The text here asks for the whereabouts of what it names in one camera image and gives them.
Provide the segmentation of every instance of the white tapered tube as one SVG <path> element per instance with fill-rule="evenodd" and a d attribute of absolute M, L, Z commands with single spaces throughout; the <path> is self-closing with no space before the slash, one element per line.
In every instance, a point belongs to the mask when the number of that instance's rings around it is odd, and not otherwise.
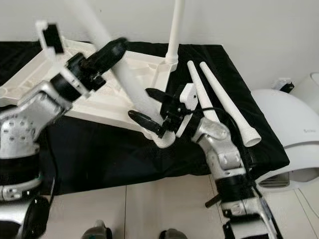
<path fill-rule="evenodd" d="M 175 64 L 178 62 L 178 46 L 179 46 L 179 33 L 183 21 L 185 9 L 185 0 L 175 0 L 173 20 L 170 29 L 168 50 L 165 61 L 168 64 Z"/>
<path fill-rule="evenodd" d="M 65 0 L 65 2 L 80 23 L 84 26 L 97 50 L 101 49 L 109 41 L 111 41 L 110 34 L 85 0 Z M 139 112 L 151 117 L 152 120 L 162 125 L 162 117 L 157 111 L 151 98 L 147 95 L 145 89 L 142 88 L 133 72 L 129 69 L 126 61 L 124 59 L 120 60 L 114 67 L 112 67 L 112 71 L 126 94 L 133 102 L 135 108 Z M 151 135 L 157 146 L 161 148 L 170 146 L 175 140 L 175 134 L 169 131 L 165 133 L 163 138 L 158 138 L 156 134 Z"/>
<path fill-rule="evenodd" d="M 198 72 L 196 70 L 196 67 L 192 61 L 188 61 L 187 63 L 191 79 L 193 80 L 193 83 L 196 87 L 197 97 L 200 103 L 200 106 L 203 108 L 210 108 L 213 107 L 207 92 L 203 86 L 203 83 L 198 75 Z M 211 121 L 217 121 L 219 122 L 218 116 L 215 111 L 204 111 L 204 116 L 208 118 Z"/>
<path fill-rule="evenodd" d="M 261 137 L 255 128 L 251 127 L 234 102 L 230 99 L 224 88 L 220 85 L 214 74 L 210 71 L 205 62 L 201 62 L 201 69 L 212 86 L 216 96 L 222 103 L 224 109 L 234 118 L 240 130 L 243 143 L 246 147 L 251 147 L 260 142 Z"/>

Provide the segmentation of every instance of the white floor tile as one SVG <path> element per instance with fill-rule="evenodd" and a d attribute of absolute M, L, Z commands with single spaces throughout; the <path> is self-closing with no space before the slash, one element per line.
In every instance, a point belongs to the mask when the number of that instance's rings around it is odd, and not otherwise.
<path fill-rule="evenodd" d="M 124 239 L 125 186 L 55 197 L 43 239 L 80 239 L 97 219 Z"/>
<path fill-rule="evenodd" d="M 283 238 L 317 238 L 294 191 L 270 193 L 266 195 L 266 200 Z"/>
<path fill-rule="evenodd" d="M 319 182 L 295 190 L 317 237 L 319 237 Z"/>
<path fill-rule="evenodd" d="M 165 178 L 127 186 L 126 239 L 158 239 L 161 231 L 175 228 L 189 239 L 223 239 L 208 176 Z"/>

